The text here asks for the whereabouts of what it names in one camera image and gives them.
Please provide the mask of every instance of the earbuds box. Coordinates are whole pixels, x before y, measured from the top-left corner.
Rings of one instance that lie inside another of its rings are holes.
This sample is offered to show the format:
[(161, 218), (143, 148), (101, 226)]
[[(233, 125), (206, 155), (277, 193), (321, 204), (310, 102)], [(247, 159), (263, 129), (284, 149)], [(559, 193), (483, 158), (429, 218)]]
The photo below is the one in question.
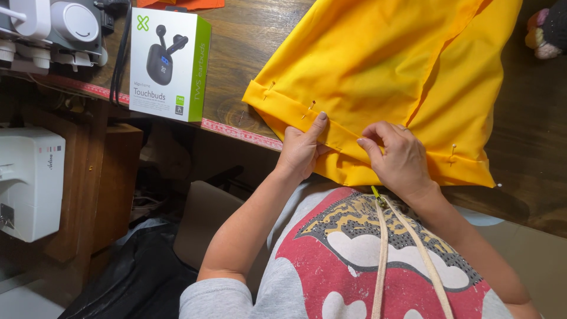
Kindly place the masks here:
[(201, 121), (210, 38), (196, 14), (132, 8), (130, 110)]

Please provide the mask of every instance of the black bag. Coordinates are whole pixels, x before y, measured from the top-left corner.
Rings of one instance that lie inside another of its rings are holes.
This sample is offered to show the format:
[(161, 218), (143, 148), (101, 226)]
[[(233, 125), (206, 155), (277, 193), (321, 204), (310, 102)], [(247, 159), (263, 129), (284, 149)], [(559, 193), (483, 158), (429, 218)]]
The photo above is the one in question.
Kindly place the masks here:
[(179, 297), (197, 271), (173, 251), (177, 225), (136, 231), (59, 319), (179, 318)]

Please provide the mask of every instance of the gray t-shirt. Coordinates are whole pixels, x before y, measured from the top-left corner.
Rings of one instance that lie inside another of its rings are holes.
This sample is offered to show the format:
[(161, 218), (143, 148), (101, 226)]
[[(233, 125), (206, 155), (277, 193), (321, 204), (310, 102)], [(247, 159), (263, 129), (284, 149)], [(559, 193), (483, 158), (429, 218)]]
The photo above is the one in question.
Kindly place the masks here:
[[(437, 269), (455, 318), (512, 318), (486, 281), (451, 246), (422, 227), (401, 201)], [(444, 318), (411, 235), (390, 210), (383, 318)], [(334, 183), (300, 185), (268, 237), (272, 250), (256, 303), (235, 279), (207, 279), (180, 300), (189, 318), (370, 318), (380, 253), (374, 197)]]

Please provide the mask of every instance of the woman's left hand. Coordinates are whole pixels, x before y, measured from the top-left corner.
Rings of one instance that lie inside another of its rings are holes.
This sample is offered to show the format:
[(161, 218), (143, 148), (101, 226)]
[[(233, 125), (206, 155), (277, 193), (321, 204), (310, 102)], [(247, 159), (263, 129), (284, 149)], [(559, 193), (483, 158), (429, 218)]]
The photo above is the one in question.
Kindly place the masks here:
[(317, 158), (331, 149), (317, 142), (317, 138), (327, 126), (327, 120), (325, 112), (319, 113), (305, 133), (294, 127), (287, 127), (276, 170), (297, 177), (299, 181), (308, 178), (315, 169)]

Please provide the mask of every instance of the earbud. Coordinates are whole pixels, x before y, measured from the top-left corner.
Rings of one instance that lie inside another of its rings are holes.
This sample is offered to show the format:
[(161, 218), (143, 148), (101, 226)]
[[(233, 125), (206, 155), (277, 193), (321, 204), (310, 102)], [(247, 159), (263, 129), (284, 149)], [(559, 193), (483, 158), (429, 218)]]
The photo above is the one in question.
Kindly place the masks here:
[(174, 36), (174, 43), (167, 48), (167, 53), (172, 54), (177, 50), (181, 50), (185, 47), (185, 45), (189, 42), (189, 38), (186, 36), (175, 35)]
[(166, 41), (163, 38), (163, 36), (166, 35), (166, 26), (162, 24), (158, 25), (158, 27), (155, 29), (155, 34), (159, 36), (159, 42), (162, 44), (162, 47), (165, 49)]

